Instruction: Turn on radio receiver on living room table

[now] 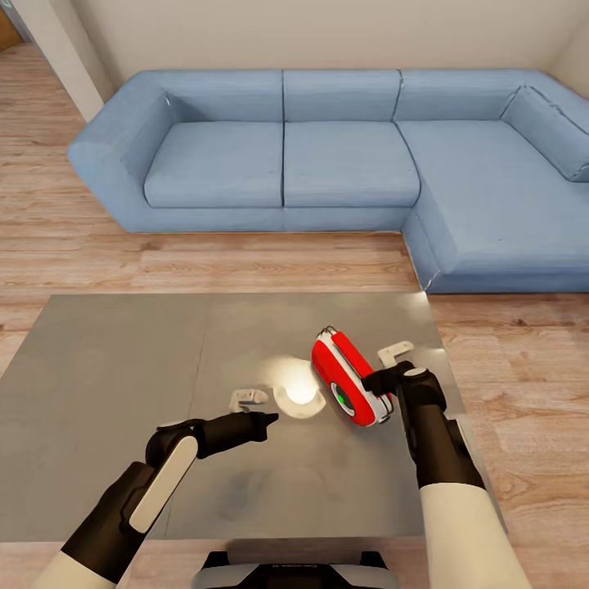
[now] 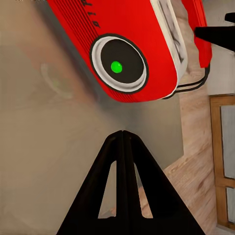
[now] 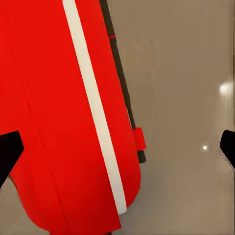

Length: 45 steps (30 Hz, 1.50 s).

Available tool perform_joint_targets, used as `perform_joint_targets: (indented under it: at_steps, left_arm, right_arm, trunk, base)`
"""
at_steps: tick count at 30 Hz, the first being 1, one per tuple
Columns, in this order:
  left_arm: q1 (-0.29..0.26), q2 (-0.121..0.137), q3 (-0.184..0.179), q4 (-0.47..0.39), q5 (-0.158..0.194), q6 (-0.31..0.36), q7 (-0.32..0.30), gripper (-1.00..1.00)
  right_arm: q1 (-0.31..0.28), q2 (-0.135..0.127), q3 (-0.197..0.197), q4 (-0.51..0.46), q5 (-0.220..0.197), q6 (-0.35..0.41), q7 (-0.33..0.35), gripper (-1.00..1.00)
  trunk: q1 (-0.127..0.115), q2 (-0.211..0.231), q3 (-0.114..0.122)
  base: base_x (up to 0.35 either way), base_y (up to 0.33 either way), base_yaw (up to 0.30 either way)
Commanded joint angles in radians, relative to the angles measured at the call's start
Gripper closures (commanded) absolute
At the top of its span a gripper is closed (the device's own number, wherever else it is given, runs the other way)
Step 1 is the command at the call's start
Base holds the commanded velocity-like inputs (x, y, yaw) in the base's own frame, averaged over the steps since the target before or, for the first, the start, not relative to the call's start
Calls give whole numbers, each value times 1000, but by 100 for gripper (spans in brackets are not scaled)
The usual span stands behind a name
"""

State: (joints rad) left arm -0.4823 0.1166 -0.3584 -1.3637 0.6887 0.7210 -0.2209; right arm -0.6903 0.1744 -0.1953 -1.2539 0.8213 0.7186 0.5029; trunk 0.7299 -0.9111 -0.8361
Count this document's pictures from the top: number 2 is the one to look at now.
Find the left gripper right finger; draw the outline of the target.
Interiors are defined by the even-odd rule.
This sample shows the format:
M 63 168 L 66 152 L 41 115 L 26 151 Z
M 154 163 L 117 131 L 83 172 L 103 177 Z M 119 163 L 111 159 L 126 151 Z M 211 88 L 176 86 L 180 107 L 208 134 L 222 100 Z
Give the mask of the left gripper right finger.
M 205 235 L 142 141 L 123 130 L 130 235 Z M 153 218 L 141 213 L 136 164 Z

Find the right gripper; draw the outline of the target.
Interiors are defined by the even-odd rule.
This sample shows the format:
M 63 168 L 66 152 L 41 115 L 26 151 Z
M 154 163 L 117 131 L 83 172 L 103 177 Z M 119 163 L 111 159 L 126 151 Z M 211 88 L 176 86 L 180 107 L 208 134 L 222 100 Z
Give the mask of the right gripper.
M 227 13 L 225 20 L 235 23 L 235 12 Z M 193 33 L 197 38 L 235 52 L 235 26 L 196 27 Z

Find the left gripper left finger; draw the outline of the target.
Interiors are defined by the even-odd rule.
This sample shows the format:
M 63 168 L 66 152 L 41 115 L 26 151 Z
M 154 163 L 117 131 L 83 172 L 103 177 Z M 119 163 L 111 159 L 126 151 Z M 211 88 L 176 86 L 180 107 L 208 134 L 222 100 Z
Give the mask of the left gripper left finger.
M 117 161 L 116 216 L 98 218 L 114 161 Z M 57 235 L 130 235 L 122 130 L 105 140 Z

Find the radio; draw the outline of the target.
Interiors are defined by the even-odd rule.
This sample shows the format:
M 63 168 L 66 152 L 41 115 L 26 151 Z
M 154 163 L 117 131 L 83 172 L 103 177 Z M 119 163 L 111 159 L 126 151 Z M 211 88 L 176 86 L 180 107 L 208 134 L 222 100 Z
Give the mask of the radio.
M 47 1 L 102 89 L 116 101 L 169 99 L 200 88 L 209 76 L 212 42 L 194 34 L 205 77 L 179 85 L 188 55 L 171 0 Z M 202 0 L 181 1 L 192 30 L 208 26 Z

